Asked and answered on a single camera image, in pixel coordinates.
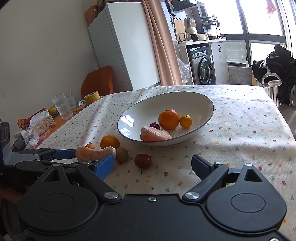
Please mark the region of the small orange kumquat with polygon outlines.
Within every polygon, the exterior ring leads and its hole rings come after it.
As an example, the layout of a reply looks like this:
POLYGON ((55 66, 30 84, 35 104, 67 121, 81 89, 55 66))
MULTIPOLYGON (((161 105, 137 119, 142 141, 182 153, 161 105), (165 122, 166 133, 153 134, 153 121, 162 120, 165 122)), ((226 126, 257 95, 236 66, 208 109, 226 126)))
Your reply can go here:
POLYGON ((90 149, 94 149, 94 150, 95 150, 95 147, 94 147, 93 144, 91 144, 91 143, 87 144, 85 147, 90 148, 90 149))

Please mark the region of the floral white tablecloth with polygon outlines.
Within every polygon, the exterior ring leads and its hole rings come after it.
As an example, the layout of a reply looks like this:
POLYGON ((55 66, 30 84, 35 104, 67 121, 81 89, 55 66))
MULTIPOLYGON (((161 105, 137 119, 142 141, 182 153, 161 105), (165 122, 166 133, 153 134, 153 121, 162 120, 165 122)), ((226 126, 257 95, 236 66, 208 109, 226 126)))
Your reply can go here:
POLYGON ((134 103, 177 91, 208 96, 215 108, 210 121, 192 138, 172 146, 149 147, 120 138, 120 145, 128 150, 129 160, 116 165, 106 183, 121 195, 184 194, 198 183, 191 169, 191 158, 195 154, 231 168, 252 163, 287 203, 280 231, 295 240, 295 139, 272 99, 260 87, 171 86, 112 94, 67 121, 43 141, 42 147, 74 149, 91 143, 98 148, 104 136, 118 136, 116 123, 134 103), (152 157, 151 166, 142 173, 134 164, 137 154, 152 157))

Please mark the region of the small peeled pomelo segment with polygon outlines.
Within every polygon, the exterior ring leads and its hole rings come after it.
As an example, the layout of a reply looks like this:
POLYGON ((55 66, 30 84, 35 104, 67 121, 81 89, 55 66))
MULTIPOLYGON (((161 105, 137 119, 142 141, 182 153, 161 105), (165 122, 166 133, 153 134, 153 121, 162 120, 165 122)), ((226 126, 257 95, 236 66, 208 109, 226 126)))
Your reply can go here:
POLYGON ((171 139, 171 135, 165 130, 158 130, 151 126, 143 126, 140 132, 140 139, 145 142, 157 142, 171 139))

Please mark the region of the red snack packaging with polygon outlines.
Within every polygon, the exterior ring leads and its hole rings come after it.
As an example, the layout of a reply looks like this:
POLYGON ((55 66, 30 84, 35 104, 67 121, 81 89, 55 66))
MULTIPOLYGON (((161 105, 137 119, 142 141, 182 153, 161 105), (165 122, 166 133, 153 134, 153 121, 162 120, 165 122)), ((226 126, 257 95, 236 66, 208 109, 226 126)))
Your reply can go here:
POLYGON ((30 116, 29 118, 27 118, 27 119, 24 119, 24 118, 19 118, 18 120, 17 120, 17 125, 18 125, 18 127, 19 128, 21 128, 22 130, 27 130, 28 129, 28 127, 30 126, 30 120, 34 117, 34 116, 36 116, 37 114, 39 114, 39 113, 41 113, 41 112, 43 112, 43 111, 45 111, 47 108, 43 108, 43 109, 41 109, 41 110, 39 110, 38 112, 36 112, 36 113, 34 113, 32 116, 30 116))

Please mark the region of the black clothes pile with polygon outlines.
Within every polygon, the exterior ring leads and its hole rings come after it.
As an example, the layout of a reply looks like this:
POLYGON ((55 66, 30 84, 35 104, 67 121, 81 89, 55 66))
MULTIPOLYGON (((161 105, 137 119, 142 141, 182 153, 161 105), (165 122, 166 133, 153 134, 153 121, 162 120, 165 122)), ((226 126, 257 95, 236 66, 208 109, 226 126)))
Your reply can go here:
POLYGON ((281 104, 290 104, 290 93, 295 87, 295 59, 291 51, 276 44, 266 59, 253 61, 252 73, 263 87, 278 88, 277 99, 281 104))

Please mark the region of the orange tangerine in bowl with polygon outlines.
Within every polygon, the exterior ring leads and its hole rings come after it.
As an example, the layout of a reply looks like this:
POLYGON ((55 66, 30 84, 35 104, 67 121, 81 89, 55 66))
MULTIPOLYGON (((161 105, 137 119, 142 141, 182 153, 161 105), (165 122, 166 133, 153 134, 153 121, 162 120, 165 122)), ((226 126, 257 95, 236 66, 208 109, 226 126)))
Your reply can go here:
POLYGON ((173 130, 179 125, 180 116, 174 109, 167 109, 159 114, 159 125, 166 131, 173 130))

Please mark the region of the white refrigerator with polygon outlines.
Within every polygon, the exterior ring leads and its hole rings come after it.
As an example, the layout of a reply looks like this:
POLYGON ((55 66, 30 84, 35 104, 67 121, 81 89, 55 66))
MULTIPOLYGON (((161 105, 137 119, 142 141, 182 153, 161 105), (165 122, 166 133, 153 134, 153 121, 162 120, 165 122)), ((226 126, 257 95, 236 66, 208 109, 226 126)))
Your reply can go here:
POLYGON ((107 3, 88 31, 99 67, 112 69, 114 92, 161 84, 142 3, 107 3))

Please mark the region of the white kitchen counter cabinet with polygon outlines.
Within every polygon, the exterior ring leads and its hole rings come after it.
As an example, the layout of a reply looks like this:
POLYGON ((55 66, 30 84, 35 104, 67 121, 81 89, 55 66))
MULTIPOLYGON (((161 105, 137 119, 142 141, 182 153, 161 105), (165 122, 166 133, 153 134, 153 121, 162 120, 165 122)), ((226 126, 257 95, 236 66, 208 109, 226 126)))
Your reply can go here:
POLYGON ((216 84, 225 84, 229 80, 225 40, 185 41, 177 44, 180 59, 190 67, 187 85, 194 85, 187 49, 194 45, 210 45, 213 57, 216 84))

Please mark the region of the tissue pack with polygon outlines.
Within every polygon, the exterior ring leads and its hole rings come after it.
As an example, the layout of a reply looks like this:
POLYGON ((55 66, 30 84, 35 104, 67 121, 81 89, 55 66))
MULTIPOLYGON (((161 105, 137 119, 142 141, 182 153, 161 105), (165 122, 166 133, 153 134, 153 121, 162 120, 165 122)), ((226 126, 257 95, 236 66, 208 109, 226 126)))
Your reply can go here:
POLYGON ((34 131, 38 136, 46 133, 55 125, 52 116, 49 115, 48 109, 34 115, 29 121, 28 130, 34 131))

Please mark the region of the pink curtain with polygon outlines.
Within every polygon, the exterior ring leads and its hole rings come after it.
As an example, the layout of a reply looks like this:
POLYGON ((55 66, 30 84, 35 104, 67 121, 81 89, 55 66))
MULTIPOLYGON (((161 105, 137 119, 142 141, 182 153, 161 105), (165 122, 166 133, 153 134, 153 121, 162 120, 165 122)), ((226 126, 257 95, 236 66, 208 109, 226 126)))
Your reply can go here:
POLYGON ((183 85, 171 32, 160 1, 143 1, 159 78, 163 86, 183 85))

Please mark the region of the white bowl blue rim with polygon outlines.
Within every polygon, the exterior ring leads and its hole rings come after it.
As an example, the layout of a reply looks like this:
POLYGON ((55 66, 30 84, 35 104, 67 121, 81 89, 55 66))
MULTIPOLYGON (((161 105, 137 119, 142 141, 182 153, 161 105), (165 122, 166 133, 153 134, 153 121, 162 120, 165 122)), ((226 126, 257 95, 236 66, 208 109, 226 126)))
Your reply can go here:
POLYGON ((129 107, 118 119, 119 133, 129 141, 152 147, 178 144, 210 121, 214 104, 207 96, 168 92, 129 107))

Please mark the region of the wooden cutting board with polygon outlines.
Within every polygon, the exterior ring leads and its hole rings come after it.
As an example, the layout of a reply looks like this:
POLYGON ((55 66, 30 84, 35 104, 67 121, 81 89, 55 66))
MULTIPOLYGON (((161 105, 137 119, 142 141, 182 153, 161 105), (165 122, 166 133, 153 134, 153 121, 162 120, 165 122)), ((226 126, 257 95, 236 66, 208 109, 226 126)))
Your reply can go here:
POLYGON ((188 34, 185 30, 184 21, 181 19, 174 19, 174 27, 175 27, 175 34, 176 39, 178 42, 184 42, 188 38, 188 34))

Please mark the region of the large orange tangerine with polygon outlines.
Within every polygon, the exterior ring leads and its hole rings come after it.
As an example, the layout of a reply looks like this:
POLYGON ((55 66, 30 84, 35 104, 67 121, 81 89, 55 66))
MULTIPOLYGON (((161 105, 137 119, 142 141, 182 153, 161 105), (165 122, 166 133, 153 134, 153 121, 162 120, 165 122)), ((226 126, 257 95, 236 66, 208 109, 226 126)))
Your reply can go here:
POLYGON ((107 148, 107 147, 113 147, 113 148, 117 149, 120 147, 120 141, 117 137, 115 137, 113 135, 107 135, 101 139, 100 147, 102 149, 107 148))

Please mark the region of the brown kiwi fruit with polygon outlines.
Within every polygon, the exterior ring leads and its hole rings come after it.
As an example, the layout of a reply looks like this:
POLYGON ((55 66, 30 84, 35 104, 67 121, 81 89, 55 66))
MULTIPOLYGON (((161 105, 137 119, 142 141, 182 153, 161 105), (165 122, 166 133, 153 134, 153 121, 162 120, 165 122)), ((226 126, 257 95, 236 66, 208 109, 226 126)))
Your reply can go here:
POLYGON ((129 159, 128 151, 125 148, 117 148, 116 149, 116 161, 118 163, 127 162, 129 159))

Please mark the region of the large peeled pomelo segment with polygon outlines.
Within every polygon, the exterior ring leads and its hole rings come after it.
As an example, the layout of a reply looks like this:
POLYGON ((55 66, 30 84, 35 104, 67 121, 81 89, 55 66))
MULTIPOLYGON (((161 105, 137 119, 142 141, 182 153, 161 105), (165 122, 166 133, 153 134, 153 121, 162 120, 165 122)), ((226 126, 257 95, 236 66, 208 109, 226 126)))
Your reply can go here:
POLYGON ((97 161, 107 155, 112 155, 114 158, 116 158, 116 149, 113 147, 106 147, 100 150, 95 150, 88 147, 79 146, 75 152, 78 162, 97 161))

